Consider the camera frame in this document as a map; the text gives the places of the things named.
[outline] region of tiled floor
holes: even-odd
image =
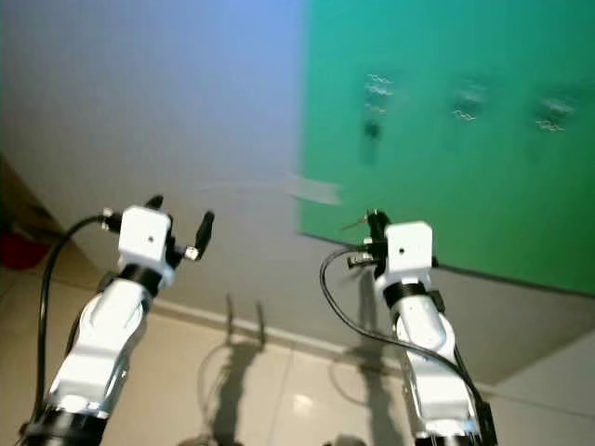
[[[35,271],[0,271],[0,444],[15,440],[33,401],[40,281]],[[82,284],[52,286],[48,379],[92,295]],[[153,314],[102,444],[199,446],[214,434],[246,446],[316,446],[339,435],[410,445],[400,387],[394,377]],[[593,419],[505,399],[495,411],[500,444],[553,446],[595,433]]]

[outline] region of green backdrop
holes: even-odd
[[[359,242],[341,227],[377,207],[429,222],[444,264],[595,293],[595,3],[313,0],[309,19],[302,175],[341,203],[300,201],[304,233]]]

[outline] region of red object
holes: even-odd
[[[0,235],[0,264],[11,269],[29,269],[46,256],[49,246],[31,242],[19,234]]]

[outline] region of green wall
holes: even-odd
[[[302,175],[341,204],[301,201],[304,233],[359,242],[377,207],[444,264],[595,293],[595,3],[313,0],[309,24]]]

